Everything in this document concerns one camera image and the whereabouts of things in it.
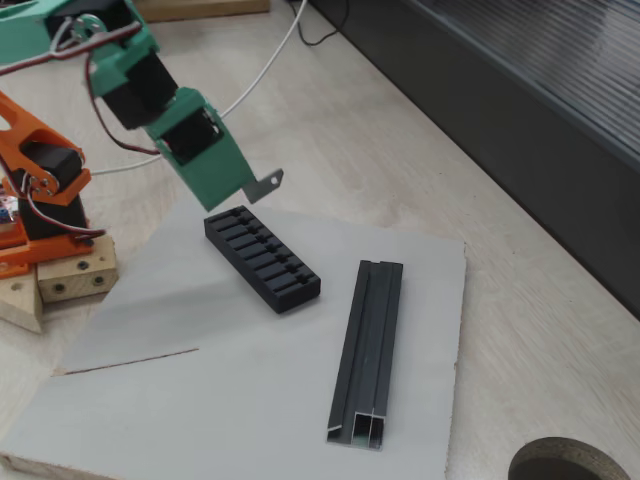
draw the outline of black cable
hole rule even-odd
[[[293,11],[293,16],[295,18],[298,15],[298,11],[296,10],[296,7],[293,6],[293,2],[289,2],[289,6],[291,7],[291,10]],[[302,40],[302,43],[304,43],[307,47],[315,47],[317,45],[320,45],[327,38],[333,37],[334,35],[337,35],[338,33],[340,33],[340,31],[347,24],[347,20],[349,20],[350,14],[351,14],[351,0],[345,0],[344,17],[342,17],[342,21],[340,22],[340,25],[338,25],[338,27],[333,32],[327,33],[324,37],[322,37],[317,42],[309,42],[306,38],[304,38],[304,32],[302,31],[302,22],[298,22],[298,35],[300,36],[300,40]]]

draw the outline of red wire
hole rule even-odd
[[[117,40],[122,40],[123,38],[130,37],[142,30],[142,25],[135,22],[128,27],[123,27],[118,30],[114,30],[113,32],[107,33],[102,38],[99,38],[95,41],[86,42],[86,45],[79,45],[76,47],[69,47],[66,50],[61,52],[49,52],[48,54],[39,55],[37,57],[31,58],[29,60],[25,60],[24,62],[18,62],[13,65],[8,65],[4,68],[0,68],[0,76],[6,75],[8,73],[17,72],[18,70],[23,70],[25,68],[34,67],[36,65],[41,65],[43,63],[47,63],[51,60],[68,60],[73,57],[77,57],[84,53],[90,52],[96,48],[102,47],[107,43],[115,42]]]
[[[96,112],[96,116],[98,117],[98,120],[100,121],[100,125],[102,125],[103,130],[106,132],[107,135],[109,135],[109,138],[111,140],[113,140],[113,142],[118,145],[120,148],[124,148],[125,150],[130,150],[132,152],[140,152],[140,153],[146,153],[147,155],[158,155],[160,152],[158,150],[155,149],[148,149],[148,148],[144,148],[144,147],[139,147],[137,145],[131,145],[129,143],[125,143],[122,140],[118,140],[110,131],[109,128],[107,127],[107,124],[105,123],[104,119],[102,118],[102,114],[100,113],[100,109],[98,108],[98,105],[96,105],[96,99],[95,96],[93,95],[93,86],[91,85],[91,76],[90,76],[90,69],[91,67],[91,53],[89,53],[87,55],[87,59],[84,62],[84,81],[87,84],[87,92],[89,93],[89,100],[91,101],[91,106],[93,107],[93,111]]]

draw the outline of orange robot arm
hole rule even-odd
[[[26,273],[38,262],[89,253],[90,239],[56,224],[57,217],[65,225],[71,219],[78,230],[86,227],[79,193],[91,174],[82,150],[1,92],[0,116],[10,125],[0,131],[2,185],[21,205],[12,228],[0,231],[0,278]],[[23,179],[29,180],[26,191]]]

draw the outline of gray cardboard sheet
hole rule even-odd
[[[255,206],[322,278],[278,316],[180,202],[0,443],[5,454],[126,480],[443,480],[464,244]],[[361,259],[404,264],[382,452],[325,442]]]

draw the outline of robotic arm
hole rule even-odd
[[[217,111],[178,87],[131,0],[31,0],[0,9],[0,76],[89,55],[88,89],[126,129],[143,128],[207,210],[242,189],[251,203],[280,186],[278,170],[257,181]],[[19,199],[16,228],[0,229],[0,278],[29,264],[90,250],[79,192],[90,181],[84,155],[7,96],[0,115],[6,195]]]

